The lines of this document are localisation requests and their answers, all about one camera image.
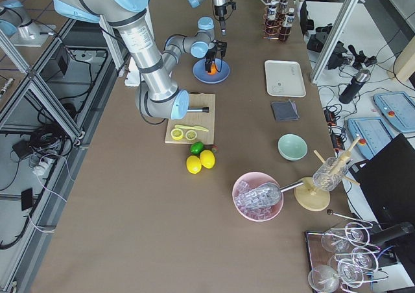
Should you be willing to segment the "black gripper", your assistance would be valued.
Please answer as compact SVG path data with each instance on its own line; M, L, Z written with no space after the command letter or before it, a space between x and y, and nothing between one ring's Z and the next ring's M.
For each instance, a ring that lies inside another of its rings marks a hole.
M205 70L210 73L217 73L216 55L220 51L220 42L213 41L211 48L206 53Z
M221 30L221 35L225 36L226 35L226 14L228 13L227 11L227 4L223 4L223 5L215 5L215 17L219 20L220 23L220 30Z

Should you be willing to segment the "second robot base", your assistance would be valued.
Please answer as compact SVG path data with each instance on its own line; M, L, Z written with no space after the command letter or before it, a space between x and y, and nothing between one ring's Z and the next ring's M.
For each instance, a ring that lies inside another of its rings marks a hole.
M35 23L18 0L1 2L1 30L15 46L41 47L55 28Z

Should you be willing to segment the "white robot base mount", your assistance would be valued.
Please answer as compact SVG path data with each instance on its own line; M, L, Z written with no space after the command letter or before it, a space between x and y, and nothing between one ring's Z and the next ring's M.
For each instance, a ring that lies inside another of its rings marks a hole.
M141 75L133 58L130 59L125 71L127 73L126 79L124 82L125 86L139 87L141 83Z

